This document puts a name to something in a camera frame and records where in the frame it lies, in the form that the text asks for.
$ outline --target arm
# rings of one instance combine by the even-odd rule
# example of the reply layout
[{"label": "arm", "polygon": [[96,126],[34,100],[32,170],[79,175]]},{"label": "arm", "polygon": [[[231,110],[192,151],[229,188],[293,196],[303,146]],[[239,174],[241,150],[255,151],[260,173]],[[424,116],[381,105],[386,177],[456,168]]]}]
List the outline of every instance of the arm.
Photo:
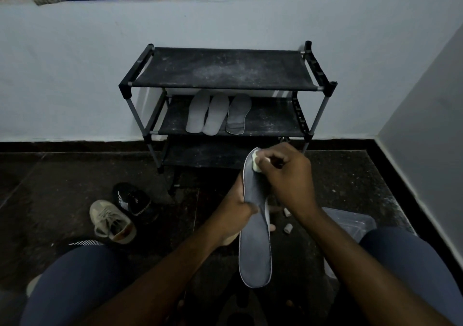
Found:
[{"label": "arm", "polygon": [[238,176],[212,216],[175,251],[133,284],[93,311],[82,325],[160,325],[206,258],[245,227],[257,208],[243,201]]},{"label": "arm", "polygon": [[[280,160],[277,169],[265,157]],[[287,143],[258,153],[279,200],[319,244],[372,325],[452,325],[359,246],[315,201],[310,161]]]}]

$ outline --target blue pants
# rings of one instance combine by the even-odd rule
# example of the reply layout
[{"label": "blue pants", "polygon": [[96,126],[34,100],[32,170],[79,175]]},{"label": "blue pants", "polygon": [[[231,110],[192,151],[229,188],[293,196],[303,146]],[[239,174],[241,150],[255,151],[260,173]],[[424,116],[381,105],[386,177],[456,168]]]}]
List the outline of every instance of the blue pants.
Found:
[{"label": "blue pants", "polygon": [[[457,326],[463,326],[463,297],[432,247],[399,228],[369,232],[360,245],[416,294]],[[70,325],[126,286],[119,260],[105,246],[76,248],[41,276],[20,325]],[[355,301],[341,287],[327,323],[346,319],[366,324]]]}]

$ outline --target shoe rack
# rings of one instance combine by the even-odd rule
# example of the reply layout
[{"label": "shoe rack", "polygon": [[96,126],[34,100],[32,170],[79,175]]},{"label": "shoe rack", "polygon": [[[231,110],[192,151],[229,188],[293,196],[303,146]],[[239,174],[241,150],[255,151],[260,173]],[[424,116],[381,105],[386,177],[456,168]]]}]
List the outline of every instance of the shoe rack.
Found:
[{"label": "shoe rack", "polygon": [[[329,81],[322,71],[312,53],[311,41],[306,41],[303,51],[168,48],[149,44],[125,75],[119,89],[162,173],[165,165],[240,169],[253,148],[268,147],[289,137],[304,138],[305,151],[337,84]],[[142,124],[131,100],[132,87],[162,88],[147,125]],[[242,135],[227,133],[225,118],[217,135],[206,136],[185,131],[193,96],[171,94],[172,88],[289,93],[284,98],[252,97]],[[298,93],[308,92],[324,94],[311,127],[298,102]],[[154,131],[165,105],[165,118],[160,129]],[[154,134],[168,136],[161,154],[153,150],[151,136]]]}]

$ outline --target gray insole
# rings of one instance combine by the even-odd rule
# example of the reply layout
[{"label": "gray insole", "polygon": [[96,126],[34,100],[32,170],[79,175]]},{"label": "gray insole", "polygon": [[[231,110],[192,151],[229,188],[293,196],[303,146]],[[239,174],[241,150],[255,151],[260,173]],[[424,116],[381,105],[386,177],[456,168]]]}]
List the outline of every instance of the gray insole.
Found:
[{"label": "gray insole", "polygon": [[245,132],[245,119],[251,105],[251,97],[245,93],[239,93],[235,96],[228,109],[227,126],[225,128],[228,133],[241,135]]},{"label": "gray insole", "polygon": [[188,133],[200,133],[202,131],[210,99],[211,92],[206,89],[201,89],[194,95],[190,102],[187,127],[185,128]]},{"label": "gray insole", "polygon": [[209,105],[209,112],[207,113],[207,119],[202,129],[203,133],[209,136],[214,136],[218,133],[228,113],[229,105],[230,101],[228,96],[223,92],[219,92],[212,98],[211,104]]},{"label": "gray insole", "polygon": [[252,170],[252,153],[243,167],[245,202],[259,207],[259,212],[249,219],[239,235],[239,273],[246,286],[259,288],[270,282],[272,276],[272,252],[270,231],[265,219],[265,200],[270,194],[270,183],[262,173]]}]

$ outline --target wall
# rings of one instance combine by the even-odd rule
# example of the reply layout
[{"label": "wall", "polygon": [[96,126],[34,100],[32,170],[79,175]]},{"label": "wall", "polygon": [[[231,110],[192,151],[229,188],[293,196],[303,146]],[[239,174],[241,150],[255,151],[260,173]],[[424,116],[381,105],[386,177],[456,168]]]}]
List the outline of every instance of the wall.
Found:
[{"label": "wall", "polygon": [[[2,1],[0,141],[140,139],[117,85],[150,42],[295,50],[305,40],[339,82],[316,137],[373,137],[461,25],[462,7],[463,0]],[[157,93],[141,97],[146,118]],[[308,120],[320,100],[300,97]]]},{"label": "wall", "polygon": [[463,267],[463,27],[379,141]]}]

